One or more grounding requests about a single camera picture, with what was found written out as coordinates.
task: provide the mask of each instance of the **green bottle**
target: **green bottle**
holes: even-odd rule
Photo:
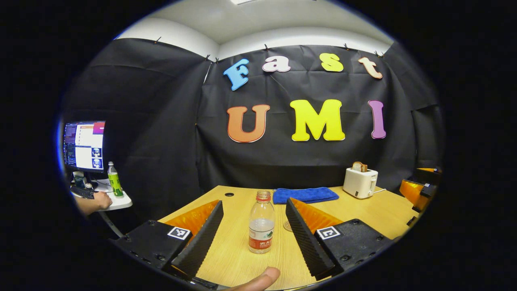
[[[117,170],[113,166],[113,162],[108,163],[108,178],[110,179],[111,188],[113,189],[113,194],[117,198],[124,197],[124,193],[122,192],[122,187],[120,185],[120,181],[118,179]]]

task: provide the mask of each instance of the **white wall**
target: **white wall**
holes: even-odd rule
[[[126,29],[118,38],[143,38],[169,43],[215,61],[249,51],[292,45],[328,45],[367,52],[385,53],[385,43],[353,32],[325,27],[290,27],[259,32],[219,45],[208,36],[185,25],[159,18],[145,18]]]
[[[219,44],[198,31],[177,22],[160,19],[144,18],[127,28],[118,38],[143,38],[165,42],[184,48],[215,62]]]
[[[268,48],[293,46],[293,45],[326,45],[347,47],[381,54],[386,52],[391,43],[360,35],[353,32],[337,30],[325,27],[290,27],[270,30],[240,37],[224,43],[220,46],[218,58],[220,60],[229,56]]]

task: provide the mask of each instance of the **keyboard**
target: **keyboard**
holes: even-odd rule
[[[96,191],[92,189],[79,188],[77,186],[70,187],[70,191],[86,199],[93,199]]]

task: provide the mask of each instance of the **bottle label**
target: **bottle label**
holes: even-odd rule
[[[108,173],[108,178],[110,179],[111,188],[113,189],[113,194],[117,197],[124,196],[122,192],[122,187],[120,186],[120,181],[118,179],[117,173]]]
[[[249,245],[256,250],[263,250],[270,247],[272,238],[273,228],[267,231],[256,231],[250,228]]]

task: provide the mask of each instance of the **finger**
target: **finger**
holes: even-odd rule
[[[271,286],[280,276],[280,270],[267,267],[266,270],[248,283],[230,288],[230,291],[263,291]]]

